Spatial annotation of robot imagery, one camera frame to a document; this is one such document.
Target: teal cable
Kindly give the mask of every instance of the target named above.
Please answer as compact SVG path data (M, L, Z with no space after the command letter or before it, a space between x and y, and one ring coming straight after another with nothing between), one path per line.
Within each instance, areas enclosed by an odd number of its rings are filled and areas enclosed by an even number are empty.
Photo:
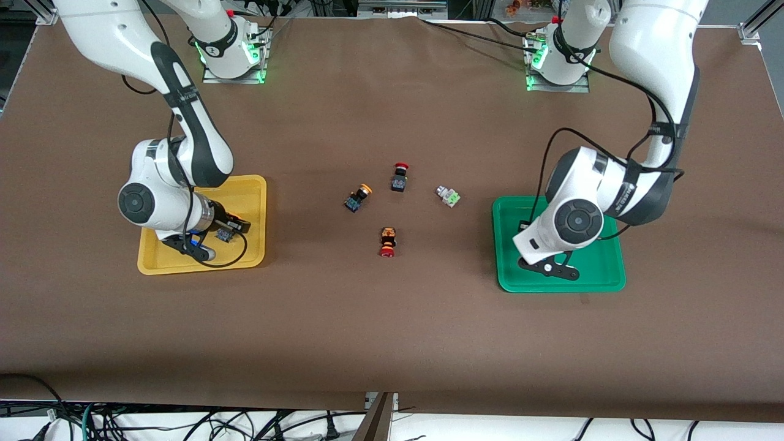
M85 414L82 415L82 441L87 441L87 417L90 416L90 409L92 408L93 404L88 404L85 408Z

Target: green tray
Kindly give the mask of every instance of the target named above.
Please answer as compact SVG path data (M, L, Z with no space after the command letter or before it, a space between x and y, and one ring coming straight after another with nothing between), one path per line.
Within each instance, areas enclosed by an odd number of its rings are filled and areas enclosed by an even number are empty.
M534 198L502 196L492 204L495 263L501 287L510 293L607 293L623 289L626 285L626 270L623 268L618 238L596 241L576 250L568 263L580 271L580 277L575 281L548 277L517 266L520 253L512 237L517 234L520 221L530 216ZM538 216L546 207L547 201L540 196L535 214ZM611 235L617 231L615 219L605 216L601 235ZM563 262L564 256L556 257L556 261Z

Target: yellow tray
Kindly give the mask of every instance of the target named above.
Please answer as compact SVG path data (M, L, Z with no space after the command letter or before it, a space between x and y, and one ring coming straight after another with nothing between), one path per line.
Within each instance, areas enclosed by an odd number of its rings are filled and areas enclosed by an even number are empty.
M251 223L245 237L248 250L236 264L227 268L208 268L190 256L180 254L158 240L155 231L142 228L139 257L136 266L145 275L177 274L181 272L215 271L217 269L252 268L264 259L265 222L267 220L267 182L258 175L232 176L218 188L196 188L204 196L223 204L226 211ZM242 252L242 239L225 243L207 235L204 244L215 250L210 264L225 264Z

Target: orange and black toy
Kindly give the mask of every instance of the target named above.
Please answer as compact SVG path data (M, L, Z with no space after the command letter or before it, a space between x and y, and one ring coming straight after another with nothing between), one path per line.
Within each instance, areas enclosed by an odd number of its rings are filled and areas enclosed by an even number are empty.
M397 245L395 241L394 228L386 227L381 230L381 257L394 257L394 247Z

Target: brown table surface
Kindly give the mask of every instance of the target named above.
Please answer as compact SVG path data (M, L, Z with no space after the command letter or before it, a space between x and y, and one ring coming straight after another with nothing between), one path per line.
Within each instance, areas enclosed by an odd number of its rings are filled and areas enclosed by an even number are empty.
M355 408L394 390L421 411L784 421L784 122L735 30L698 31L687 175L622 237L626 288L591 295L502 291L491 204L534 192L560 126L625 153L648 124L639 92L596 75L588 95L527 92L519 51L417 19L294 20L273 50L266 85L200 87L234 173L270 184L267 257L150 277L116 199L169 110L61 24L38 29L0 120L0 370L66 399ZM578 145L563 136L551 163ZM402 195L385 189L398 161ZM376 192L352 214L361 182Z

